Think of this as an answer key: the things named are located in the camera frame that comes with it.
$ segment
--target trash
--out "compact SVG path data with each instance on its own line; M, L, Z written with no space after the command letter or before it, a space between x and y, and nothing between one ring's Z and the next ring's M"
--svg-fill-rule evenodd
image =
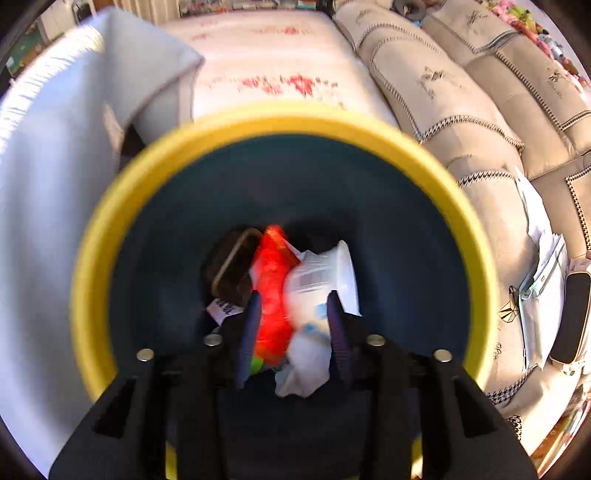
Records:
M330 378L329 293L336 290L343 309L359 315L349 247L341 240L322 254L299 252L280 227L270 226L254 255L250 275L263 307L251 375L285 362L275 374L276 395L308 397ZM221 325L243 308L215 299L206 310Z
M539 249L539 262L519 287L519 315L525 346L525 368L544 368L560 326L564 283L569 267L562 235L552 233L542 198L515 168L515 183L528 218L528 235Z
M215 299L205 309L218 325L221 325L226 317L244 312L242 307L222 299Z
M330 339L326 299L332 290L339 293L347 313L359 315L355 272L349 247L342 240L320 255L305 252L302 263L287 276L285 304L292 327Z
M252 291L248 271L261 236L255 228L234 230L213 249L203 276L215 298L239 307L246 306Z
M296 332L287 348L287 365L275 374L279 397L309 397L330 378L332 349L326 339Z
M285 281L285 304L296 333L287 349L287 365L275 374L275 393L280 397L308 397L330 378L332 349L326 316L329 293L336 290L343 309L359 315L355 272L347 244L341 240L320 255L310 251L303 255L302 263Z
M293 334L285 309L283 285L287 274L299 263L281 227L268 227L251 268L253 288L259 292L262 300L255 355L268 365L274 366L281 362Z

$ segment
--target white plastic bag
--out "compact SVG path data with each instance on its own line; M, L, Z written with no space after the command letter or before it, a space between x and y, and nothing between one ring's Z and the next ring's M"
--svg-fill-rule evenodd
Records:
M518 168L515 172L515 183L527 214L527 233L539 250L535 272L519 288L525 368L535 365L544 368L560 326L569 256L564 237L552 233L540 194Z
M332 349L320 336L295 332L286 356L288 364L275 374L275 394L279 397L309 397L330 378Z
M552 234L552 240L546 264L540 262L534 278L528 277L519 289L526 369L544 368L560 327L569 257L564 237Z

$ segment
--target white fabric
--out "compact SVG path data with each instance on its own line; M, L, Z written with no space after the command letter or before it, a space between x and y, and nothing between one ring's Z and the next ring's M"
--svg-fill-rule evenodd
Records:
M540 258L535 273L519 289L525 367L544 368L560 326L569 258L564 237L552 233L540 194L518 168L515 173L515 184L527 214L527 233L538 246Z
M203 53L193 118L260 101L318 102L395 127L367 68L324 14L230 12L166 25Z
M275 374L279 397L309 397L330 378L330 342L320 336L296 332L287 348L288 364Z
M549 259L538 267L533 283L519 292L526 368L544 368L562 317L569 258L564 237L553 235L553 240Z
M579 373L565 375L554 365L536 368L512 400L499 409L503 417L519 415L521 444L531 455L550 433L569 404Z

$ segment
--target red floral pattern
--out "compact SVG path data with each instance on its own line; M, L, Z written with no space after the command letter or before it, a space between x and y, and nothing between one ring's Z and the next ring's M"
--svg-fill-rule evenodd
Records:
M304 98L315 98L321 103L334 104L345 110L345 105L340 100L340 95L337 92L339 86L338 82L330 82L319 77L312 79L305 77L302 74L290 75L284 77L267 77L257 75L255 77L246 77L241 79L225 79L224 77L216 77L212 79L208 86L212 88L215 84L220 82L231 82L238 84L238 91L244 88L259 89L267 95L285 95L286 88L295 89Z
M293 85L295 89L304 96L304 98L306 95L313 96L312 85L314 84L314 80L312 79L303 77L302 75L292 75L287 84Z
M274 27L269 26L265 28L255 28L252 30L253 33L259 35L268 35L268 34L276 34L276 35L307 35L310 32L308 30L304 30L302 28L297 28L292 25L288 27Z

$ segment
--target paper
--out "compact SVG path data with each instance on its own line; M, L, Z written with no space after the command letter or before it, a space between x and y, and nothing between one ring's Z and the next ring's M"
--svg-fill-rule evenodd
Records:
M332 348L319 337L296 332L287 349L289 363L275 374L275 394L279 397L308 397L330 378Z
M211 302L207 306L206 310L218 325L221 325L226 317L244 312L242 307L237 307L228 301L223 301L220 299L215 299L213 302Z
M519 314L525 345L525 368L544 368L560 327L569 258L562 235L553 235L554 249L537 278L519 292Z
M517 167L515 167L515 173L517 174L515 184L517 185L517 190L519 191L527 214L527 234L536 245L539 245L543 232L552 234L550 219L546 213L544 201L534 186ZM551 244L545 245L545 247L551 248ZM548 258L550 252L551 250L544 251L544 258Z

